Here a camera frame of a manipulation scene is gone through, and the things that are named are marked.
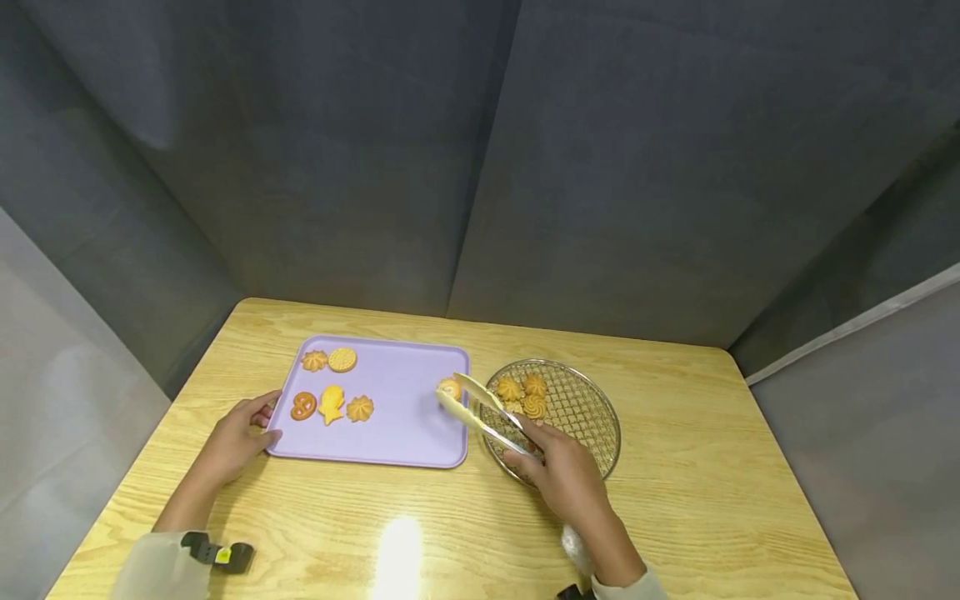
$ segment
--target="wood grain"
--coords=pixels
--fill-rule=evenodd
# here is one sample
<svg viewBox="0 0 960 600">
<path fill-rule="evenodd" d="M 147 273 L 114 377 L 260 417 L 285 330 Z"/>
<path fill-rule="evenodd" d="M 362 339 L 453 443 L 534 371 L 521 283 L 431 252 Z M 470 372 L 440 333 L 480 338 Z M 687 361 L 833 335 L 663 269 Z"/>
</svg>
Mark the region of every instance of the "wood grain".
<svg viewBox="0 0 960 600">
<path fill-rule="evenodd" d="M 671 598 L 854 598 L 730 356 L 699 348 L 244 300 L 63 571 L 49 598 L 106 598 L 216 420 L 279 388 L 307 337 L 465 348 L 485 381 L 542 357 L 592 378 L 623 427 L 614 508 Z M 470 434 L 453 470 L 262 457 L 220 497 L 216 540 L 256 548 L 211 598 L 551 598 L 578 580 L 560 525 Z"/>
</svg>

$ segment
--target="pastry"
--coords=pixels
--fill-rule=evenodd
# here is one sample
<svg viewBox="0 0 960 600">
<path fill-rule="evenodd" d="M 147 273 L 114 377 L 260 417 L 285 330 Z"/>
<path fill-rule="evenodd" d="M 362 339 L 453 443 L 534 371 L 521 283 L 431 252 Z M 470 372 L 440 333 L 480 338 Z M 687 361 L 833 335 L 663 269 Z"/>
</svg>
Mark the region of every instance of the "pastry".
<svg viewBox="0 0 960 600">
<path fill-rule="evenodd" d="M 515 415 L 523 415 L 523 404 L 519 400 L 507 400 L 503 403 L 503 410 Z"/>
<path fill-rule="evenodd" d="M 347 372 L 357 366 L 357 353 L 350 348 L 337 348 L 326 361 L 333 372 Z"/>
<path fill-rule="evenodd" d="M 523 380 L 523 391 L 530 396 L 546 397 L 546 381 L 543 375 L 538 372 L 532 372 Z"/>
<path fill-rule="evenodd" d="M 373 414 L 373 400 L 366 396 L 356 397 L 347 405 L 347 417 L 353 422 L 367 420 Z"/>
<path fill-rule="evenodd" d="M 453 377 L 448 377 L 446 379 L 441 379 L 440 383 L 437 384 L 437 389 L 443 392 L 447 392 L 451 396 L 460 399 L 460 396 L 464 394 L 464 389 L 460 387 L 460 382 L 454 379 Z"/>
<path fill-rule="evenodd" d="M 528 419 L 543 419 L 546 417 L 546 398 L 543 396 L 525 396 L 523 412 Z"/>
<path fill-rule="evenodd" d="M 309 392 L 300 392 L 294 396 L 294 407 L 290 409 L 293 420 L 304 420 L 317 410 L 317 399 Z"/>
<path fill-rule="evenodd" d="M 326 367 L 326 352 L 323 350 L 307 352 L 303 355 L 303 360 L 300 362 L 303 364 L 304 369 L 310 372 L 317 372 L 323 367 Z"/>
<path fill-rule="evenodd" d="M 510 377 L 503 377 L 496 382 L 496 394 L 504 402 L 519 400 L 523 396 L 523 389 Z"/>
<path fill-rule="evenodd" d="M 337 419 L 342 419 L 344 414 L 340 412 L 340 407 L 344 405 L 344 389 L 338 385 L 331 385 L 320 395 L 320 408 L 317 412 L 324 416 L 324 425 L 330 425 Z"/>
</svg>

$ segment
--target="sleeve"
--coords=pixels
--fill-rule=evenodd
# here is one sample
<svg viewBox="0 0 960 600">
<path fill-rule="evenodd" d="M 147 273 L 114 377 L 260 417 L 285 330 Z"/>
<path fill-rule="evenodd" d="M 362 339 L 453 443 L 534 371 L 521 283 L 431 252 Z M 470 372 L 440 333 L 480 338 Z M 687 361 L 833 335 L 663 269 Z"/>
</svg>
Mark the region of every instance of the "sleeve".
<svg viewBox="0 0 960 600">
<path fill-rule="evenodd" d="M 660 579 L 653 571 L 647 573 L 638 579 L 635 584 L 628 588 L 608 588 L 593 580 L 593 595 L 597 600 L 667 600 L 666 592 L 660 585 Z"/>
<path fill-rule="evenodd" d="M 137 540 L 120 569 L 112 600 L 206 600 L 210 567 L 180 546 L 185 534 L 147 534 Z"/>
</svg>

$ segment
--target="lavender plastic tray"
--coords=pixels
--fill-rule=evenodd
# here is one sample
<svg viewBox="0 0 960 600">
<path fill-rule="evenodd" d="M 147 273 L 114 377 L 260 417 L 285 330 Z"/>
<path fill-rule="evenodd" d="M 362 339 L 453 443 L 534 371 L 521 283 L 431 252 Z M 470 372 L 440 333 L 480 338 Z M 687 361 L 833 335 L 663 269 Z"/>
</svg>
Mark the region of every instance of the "lavender plastic tray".
<svg viewBox="0 0 960 600">
<path fill-rule="evenodd" d="M 356 366 L 336 373 L 303 368 L 306 352 L 352 348 Z M 453 468 L 467 457 L 467 429 L 437 401 L 437 383 L 454 372 L 466 373 L 469 357 L 460 348 L 408 342 L 317 335 L 300 347 L 283 384 L 268 429 L 283 437 L 267 449 L 275 456 L 409 467 Z M 320 400 L 327 386 L 344 389 L 342 419 L 324 425 L 315 413 L 305 420 L 290 416 L 293 398 L 309 392 Z M 373 401 L 369 420 L 352 422 L 347 404 L 357 396 Z"/>
</svg>

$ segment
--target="round cookie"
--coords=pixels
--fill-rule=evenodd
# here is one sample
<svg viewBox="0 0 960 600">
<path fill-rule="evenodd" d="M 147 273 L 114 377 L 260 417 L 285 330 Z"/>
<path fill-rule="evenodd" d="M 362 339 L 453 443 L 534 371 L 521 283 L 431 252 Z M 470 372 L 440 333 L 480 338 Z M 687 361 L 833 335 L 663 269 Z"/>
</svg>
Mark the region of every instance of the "round cookie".
<svg viewBox="0 0 960 600">
<path fill-rule="evenodd" d="M 546 398 L 543 396 L 526 396 L 523 400 L 523 412 L 528 419 L 537 420 L 546 417 Z"/>
<path fill-rule="evenodd" d="M 520 384 L 510 377 L 503 377 L 496 382 L 496 394 L 504 402 L 519 400 L 523 396 L 523 389 Z"/>
<path fill-rule="evenodd" d="M 347 372 L 357 366 L 357 353 L 350 348 L 337 348 L 330 352 L 326 364 L 333 372 Z"/>
<path fill-rule="evenodd" d="M 546 397 L 546 381 L 543 375 L 532 372 L 523 380 L 523 391 L 530 396 Z"/>
<path fill-rule="evenodd" d="M 367 420 L 373 414 L 373 400 L 366 396 L 356 397 L 347 405 L 347 418 L 353 422 Z"/>
<path fill-rule="evenodd" d="M 447 392 L 451 396 L 460 399 L 460 396 L 464 394 L 463 388 L 460 386 L 460 382 L 454 379 L 453 377 L 447 377 L 446 379 L 441 379 L 440 383 L 437 384 L 437 389 L 443 392 Z"/>
<path fill-rule="evenodd" d="M 303 360 L 300 362 L 303 364 L 304 369 L 310 372 L 317 372 L 323 367 L 326 367 L 326 352 L 323 350 L 307 352 L 303 355 Z"/>
</svg>

